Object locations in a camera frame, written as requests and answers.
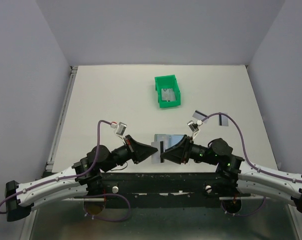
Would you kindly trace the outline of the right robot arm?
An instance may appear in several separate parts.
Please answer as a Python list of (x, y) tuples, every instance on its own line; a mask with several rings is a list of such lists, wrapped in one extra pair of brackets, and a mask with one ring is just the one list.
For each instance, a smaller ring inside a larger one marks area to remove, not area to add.
[(221, 191), (227, 196), (238, 192), (275, 198), (302, 213), (302, 174), (271, 169), (236, 156), (222, 138), (214, 139), (204, 147), (185, 135), (160, 156), (176, 164), (193, 160), (216, 166), (216, 173), (227, 179), (221, 183)]

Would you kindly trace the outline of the patterned credit card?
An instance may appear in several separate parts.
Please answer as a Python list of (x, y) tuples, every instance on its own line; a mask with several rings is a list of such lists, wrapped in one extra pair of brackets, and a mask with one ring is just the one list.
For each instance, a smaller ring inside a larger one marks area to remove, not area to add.
[(163, 142), (163, 148), (168, 149), (172, 146), (172, 137), (167, 134), (156, 134), (154, 136), (155, 142)]

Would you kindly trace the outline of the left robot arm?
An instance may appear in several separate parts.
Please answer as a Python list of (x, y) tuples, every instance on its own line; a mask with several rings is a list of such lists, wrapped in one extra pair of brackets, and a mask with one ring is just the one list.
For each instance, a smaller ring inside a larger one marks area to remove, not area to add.
[(139, 164), (157, 152), (157, 148), (125, 136), (124, 145), (109, 151), (104, 145), (95, 146), (72, 166), (58, 173), (28, 183), (15, 180), (5, 185), (5, 215), (8, 222), (26, 218), (37, 206), (49, 201), (106, 193), (103, 173), (131, 160)]

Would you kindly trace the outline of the green leather card holder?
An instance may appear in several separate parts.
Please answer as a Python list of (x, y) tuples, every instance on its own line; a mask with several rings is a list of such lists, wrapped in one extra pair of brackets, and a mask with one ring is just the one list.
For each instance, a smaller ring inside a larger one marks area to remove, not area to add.
[(181, 141), (183, 135), (180, 134), (155, 134), (154, 141), (151, 143), (153, 147), (158, 148), (161, 150), (161, 142), (163, 142), (163, 150), (176, 145), (179, 141)]

